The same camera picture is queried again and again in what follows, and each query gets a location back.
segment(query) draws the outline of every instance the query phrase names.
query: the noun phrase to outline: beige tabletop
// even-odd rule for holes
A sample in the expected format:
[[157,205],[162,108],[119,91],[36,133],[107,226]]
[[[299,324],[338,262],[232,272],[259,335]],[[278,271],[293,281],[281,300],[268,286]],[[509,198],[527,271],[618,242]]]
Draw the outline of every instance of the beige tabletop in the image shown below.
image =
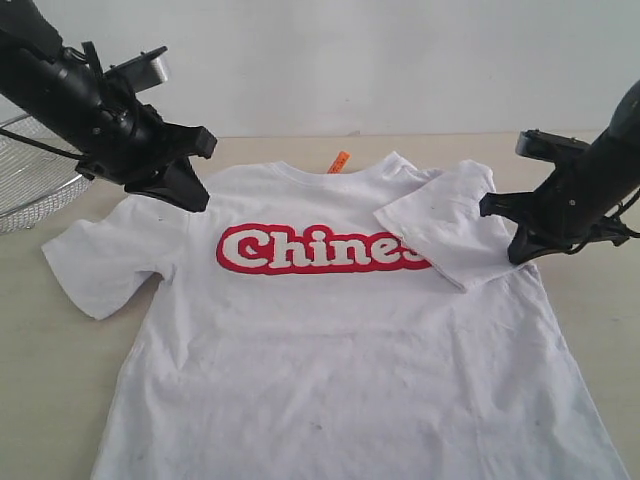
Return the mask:
[[[353,154],[347,170],[357,170],[397,150],[420,167],[446,168],[473,158],[494,169],[500,191],[531,190],[551,165],[517,157],[516,139],[517,134],[225,139],[214,159],[195,163],[202,175],[275,160],[322,172],[347,150]],[[0,237],[2,480],[89,478],[118,370],[157,279],[113,317],[96,322],[67,299],[40,246],[76,219],[103,218],[123,197],[118,187],[97,182],[36,228]],[[640,227],[640,206],[626,220]],[[631,476],[640,478],[640,241],[617,249],[592,245],[575,257],[546,257],[538,264],[613,442]]]

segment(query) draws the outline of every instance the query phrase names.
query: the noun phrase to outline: t-shirt neckline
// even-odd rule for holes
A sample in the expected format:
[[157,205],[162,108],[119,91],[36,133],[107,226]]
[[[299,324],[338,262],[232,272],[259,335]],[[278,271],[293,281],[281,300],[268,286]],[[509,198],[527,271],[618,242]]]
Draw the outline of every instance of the t-shirt neckline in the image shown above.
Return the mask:
[[280,176],[296,183],[308,186],[332,188],[349,186],[358,182],[367,183],[376,178],[394,175],[407,163],[407,160],[402,158],[396,152],[393,152],[375,165],[352,173],[310,173],[293,167],[284,161],[275,162],[270,165]]

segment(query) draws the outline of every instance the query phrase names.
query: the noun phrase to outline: white t-shirt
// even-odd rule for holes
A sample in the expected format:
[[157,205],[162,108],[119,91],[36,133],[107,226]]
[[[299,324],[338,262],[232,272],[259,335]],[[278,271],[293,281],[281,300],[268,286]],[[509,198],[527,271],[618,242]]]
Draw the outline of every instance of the white t-shirt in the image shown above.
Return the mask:
[[164,280],[95,480],[627,479],[491,172],[397,154],[211,177],[205,213],[130,197],[43,250],[88,315]]

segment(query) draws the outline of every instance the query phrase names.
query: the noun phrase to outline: white letters with red outline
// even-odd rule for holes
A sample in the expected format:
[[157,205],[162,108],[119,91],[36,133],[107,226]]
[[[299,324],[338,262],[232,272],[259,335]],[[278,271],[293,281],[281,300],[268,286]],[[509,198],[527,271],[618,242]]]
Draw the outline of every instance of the white letters with red outline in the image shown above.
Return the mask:
[[313,225],[302,235],[288,225],[246,223],[228,228],[217,248],[227,270],[255,275],[423,270],[431,264],[388,232],[335,234]]

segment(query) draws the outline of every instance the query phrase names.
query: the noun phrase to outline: orange tag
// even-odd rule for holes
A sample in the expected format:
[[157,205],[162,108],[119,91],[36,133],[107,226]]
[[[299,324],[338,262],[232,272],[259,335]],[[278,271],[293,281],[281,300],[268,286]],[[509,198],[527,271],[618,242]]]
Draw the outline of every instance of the orange tag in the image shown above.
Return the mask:
[[327,173],[340,173],[350,158],[351,154],[349,152],[340,152]]

